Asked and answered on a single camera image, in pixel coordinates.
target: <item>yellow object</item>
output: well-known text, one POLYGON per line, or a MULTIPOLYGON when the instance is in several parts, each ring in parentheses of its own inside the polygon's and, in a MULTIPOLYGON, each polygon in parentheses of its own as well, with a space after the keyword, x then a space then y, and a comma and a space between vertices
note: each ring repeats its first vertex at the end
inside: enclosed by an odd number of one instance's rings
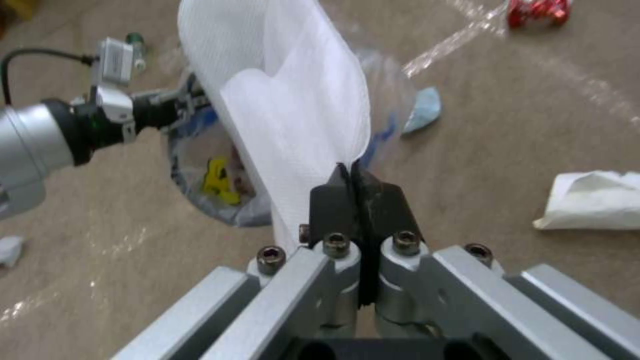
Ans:
POLYGON ((222 156, 209 159, 202 191, 219 196, 222 201, 229 205, 240 204, 240 194, 231 188, 231 182, 227 174, 227 159, 222 156))
POLYGON ((31 20, 36 13, 39 0, 4 0, 22 20, 31 20))

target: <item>black cable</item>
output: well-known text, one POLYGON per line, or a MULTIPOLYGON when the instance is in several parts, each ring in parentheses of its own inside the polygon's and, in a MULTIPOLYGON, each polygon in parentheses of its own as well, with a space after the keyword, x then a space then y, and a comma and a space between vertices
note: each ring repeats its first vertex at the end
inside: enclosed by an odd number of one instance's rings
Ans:
POLYGON ((59 58, 75 60, 87 66, 91 66, 93 62, 97 59, 97 57, 93 55, 75 55, 75 54, 65 53, 64 51, 58 51, 58 50, 52 50, 52 49, 41 49, 36 47, 13 50, 12 52, 4 56, 4 58, 2 59, 2 62, 0 63, 0 76, 2 77, 2 91, 4 94, 4 103, 6 106, 11 105, 11 94, 9 91, 9 63, 16 56, 27 55, 27 54, 42 54, 42 55, 57 56, 59 58))

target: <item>plastic bag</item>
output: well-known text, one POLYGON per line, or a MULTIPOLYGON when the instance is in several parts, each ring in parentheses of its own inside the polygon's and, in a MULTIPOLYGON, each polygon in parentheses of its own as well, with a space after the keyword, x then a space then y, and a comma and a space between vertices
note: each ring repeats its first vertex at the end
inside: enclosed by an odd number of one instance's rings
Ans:
POLYGON ((268 196, 253 187, 212 107, 171 130, 168 149, 173 182, 200 211, 233 226, 271 223, 268 196))
MULTIPOLYGON (((394 148, 415 103, 416 90, 400 64, 376 50, 357 26, 338 23, 337 28, 367 78, 372 137, 361 164, 375 169, 394 148)), ((244 168, 214 109, 200 110, 171 131, 168 145, 172 178, 198 209, 233 226, 271 223, 269 197, 260 186, 251 184, 248 173, 255 169, 244 168)))

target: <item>white tissue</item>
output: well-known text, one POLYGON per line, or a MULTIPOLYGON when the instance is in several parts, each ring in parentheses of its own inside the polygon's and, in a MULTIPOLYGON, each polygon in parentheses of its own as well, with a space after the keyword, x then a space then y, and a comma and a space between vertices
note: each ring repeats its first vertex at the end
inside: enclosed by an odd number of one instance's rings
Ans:
POLYGON ((20 236, 7 236, 0 239, 0 264, 13 267, 22 253, 23 241, 20 236))
POLYGON ((640 229, 640 174, 560 174, 536 229, 640 229))
POLYGON ((369 141, 357 58, 316 0, 182 0, 178 29, 252 183, 271 197, 276 243, 293 251, 309 191, 369 141))
POLYGON ((357 58, 313 0, 269 3, 264 66, 238 73, 221 94, 271 197, 276 243, 293 250, 298 226, 308 223, 311 189, 367 147, 367 85, 357 58))

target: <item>silver metal frame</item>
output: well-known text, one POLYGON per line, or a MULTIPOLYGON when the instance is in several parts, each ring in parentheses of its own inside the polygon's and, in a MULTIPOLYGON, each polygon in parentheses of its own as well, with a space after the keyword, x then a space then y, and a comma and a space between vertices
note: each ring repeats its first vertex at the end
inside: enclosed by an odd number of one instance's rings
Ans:
POLYGON ((218 267, 113 359, 194 359, 260 291, 258 279, 218 267))
MULTIPOLYGON (((360 278, 353 243, 343 258, 327 256, 321 243, 298 249, 274 276, 261 277, 261 291, 257 276, 225 271, 203 280, 116 358, 278 359, 296 338, 353 336, 360 278)), ((549 266, 507 280, 503 273, 496 260, 489 268, 461 247, 430 254, 421 243, 408 256, 389 238, 381 248, 378 330, 482 334, 513 359, 640 358, 640 323, 598 295, 549 266)))

